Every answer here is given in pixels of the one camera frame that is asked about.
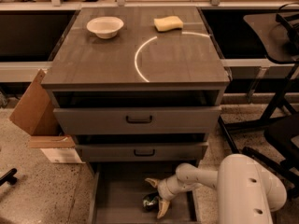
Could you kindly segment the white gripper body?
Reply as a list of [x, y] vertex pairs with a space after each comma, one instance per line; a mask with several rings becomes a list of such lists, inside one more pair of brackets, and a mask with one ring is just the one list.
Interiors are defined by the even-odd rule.
[[158, 193], [163, 200], [171, 201], [183, 191], [184, 185], [175, 175], [161, 180], [158, 184]]

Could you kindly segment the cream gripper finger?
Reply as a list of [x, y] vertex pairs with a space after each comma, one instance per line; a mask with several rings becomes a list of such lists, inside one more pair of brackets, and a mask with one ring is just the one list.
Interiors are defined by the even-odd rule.
[[164, 199], [159, 200], [159, 211], [158, 211], [158, 214], [157, 214], [158, 219], [165, 216], [165, 214], [168, 211], [169, 205], [170, 205], [169, 201], [164, 200]]
[[161, 180], [157, 179], [157, 178], [146, 178], [145, 179], [146, 182], [148, 182], [149, 184], [151, 184], [154, 188], [158, 188]]

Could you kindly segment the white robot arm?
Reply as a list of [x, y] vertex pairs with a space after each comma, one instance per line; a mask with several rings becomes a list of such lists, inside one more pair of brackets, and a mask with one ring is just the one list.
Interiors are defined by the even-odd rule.
[[280, 179], [243, 154], [227, 156], [217, 171], [182, 163], [168, 178], [146, 181], [157, 189], [157, 218], [165, 216], [176, 196], [201, 185], [217, 191], [219, 224], [273, 224], [271, 214], [287, 201]]

